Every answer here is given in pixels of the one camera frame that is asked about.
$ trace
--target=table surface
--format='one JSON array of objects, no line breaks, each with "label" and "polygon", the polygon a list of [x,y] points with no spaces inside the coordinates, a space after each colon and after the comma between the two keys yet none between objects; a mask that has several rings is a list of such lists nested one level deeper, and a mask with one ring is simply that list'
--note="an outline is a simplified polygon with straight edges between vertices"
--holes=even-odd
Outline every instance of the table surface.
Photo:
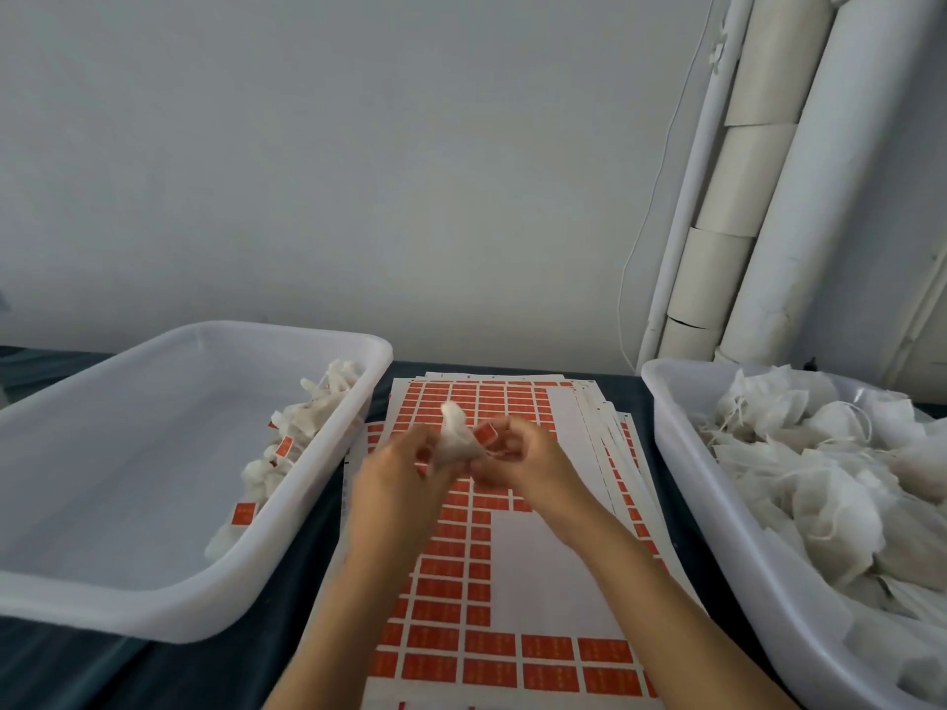
[{"label": "table surface", "polygon": [[[7,353],[0,360],[13,360]],[[48,382],[101,360],[41,357]],[[375,388],[368,420],[384,420],[391,381],[426,371],[473,374],[548,373],[524,369],[395,361]],[[730,593],[713,556],[655,445],[654,402],[637,377],[566,373],[597,381],[619,411],[631,413],[655,477],[671,541],[711,618],[775,678],[756,636]],[[0,378],[10,398],[23,390]],[[30,391],[43,375],[29,376]],[[299,641],[339,535],[342,470],[328,482],[277,570],[243,617],[199,643],[175,645],[0,618],[0,707],[7,710],[227,707],[255,710],[266,700]]]}]

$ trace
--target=white plastic tub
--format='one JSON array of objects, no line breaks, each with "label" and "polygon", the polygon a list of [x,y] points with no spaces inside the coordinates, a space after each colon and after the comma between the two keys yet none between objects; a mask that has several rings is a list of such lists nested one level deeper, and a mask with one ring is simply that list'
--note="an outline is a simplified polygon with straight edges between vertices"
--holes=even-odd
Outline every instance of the white plastic tub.
[{"label": "white plastic tub", "polygon": [[[806,584],[774,557],[737,489],[693,429],[688,415],[712,416],[738,366],[661,358],[641,376],[655,396],[655,439],[674,482],[779,677],[809,710],[930,710],[879,679],[830,629],[813,621]],[[743,368],[748,375],[765,368]],[[851,401],[869,384],[832,377]]]},{"label": "white plastic tub", "polygon": [[[361,379],[234,548],[270,415],[334,358]],[[0,614],[186,643],[249,608],[364,421],[382,339],[239,321],[169,331],[0,411]]]}]

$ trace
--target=right hand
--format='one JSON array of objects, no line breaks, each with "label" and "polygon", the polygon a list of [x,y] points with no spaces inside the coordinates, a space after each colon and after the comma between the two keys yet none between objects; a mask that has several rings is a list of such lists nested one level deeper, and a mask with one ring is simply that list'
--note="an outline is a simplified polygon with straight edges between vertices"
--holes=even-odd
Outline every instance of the right hand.
[{"label": "right hand", "polygon": [[473,480],[513,489],[543,517],[559,540],[570,544],[575,526],[601,506],[569,457],[546,429],[523,418],[499,418],[491,425],[499,433],[490,447],[494,454],[470,462]]}]

